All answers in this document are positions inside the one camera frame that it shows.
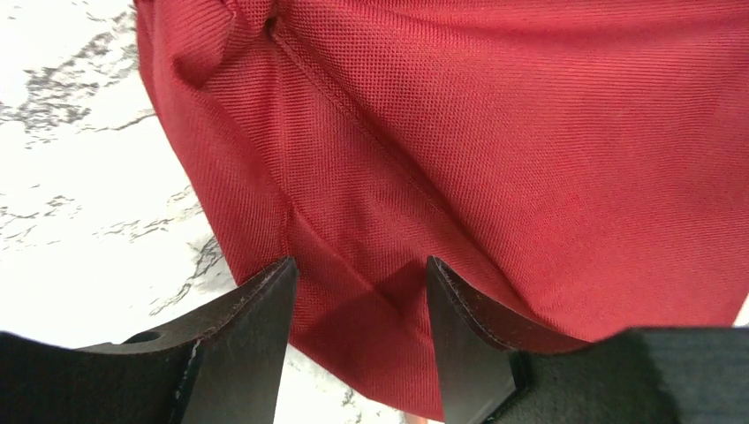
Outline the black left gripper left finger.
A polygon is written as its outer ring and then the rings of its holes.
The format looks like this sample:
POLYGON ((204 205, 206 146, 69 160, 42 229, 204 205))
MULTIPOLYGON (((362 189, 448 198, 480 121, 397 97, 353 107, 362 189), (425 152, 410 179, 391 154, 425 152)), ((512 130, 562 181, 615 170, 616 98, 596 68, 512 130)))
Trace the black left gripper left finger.
POLYGON ((270 423, 298 269, 238 288, 121 344, 66 349, 1 336, 4 423, 270 423))

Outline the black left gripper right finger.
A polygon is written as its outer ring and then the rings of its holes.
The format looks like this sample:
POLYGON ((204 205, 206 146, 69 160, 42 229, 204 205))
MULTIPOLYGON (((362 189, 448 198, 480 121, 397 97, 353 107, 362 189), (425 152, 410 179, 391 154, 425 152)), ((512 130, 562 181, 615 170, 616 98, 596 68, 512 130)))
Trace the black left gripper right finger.
POLYGON ((745 423, 745 328, 629 329, 595 343, 555 332, 427 260, 448 423, 745 423))

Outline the red backpack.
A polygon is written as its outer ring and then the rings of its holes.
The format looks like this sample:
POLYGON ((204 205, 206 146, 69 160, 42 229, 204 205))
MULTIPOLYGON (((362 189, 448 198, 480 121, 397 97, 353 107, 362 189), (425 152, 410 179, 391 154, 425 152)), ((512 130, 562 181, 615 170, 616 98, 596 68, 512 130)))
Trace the red backpack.
POLYGON ((745 1, 138 1, 140 75, 238 282, 439 420, 426 266, 585 341, 748 293, 745 1))

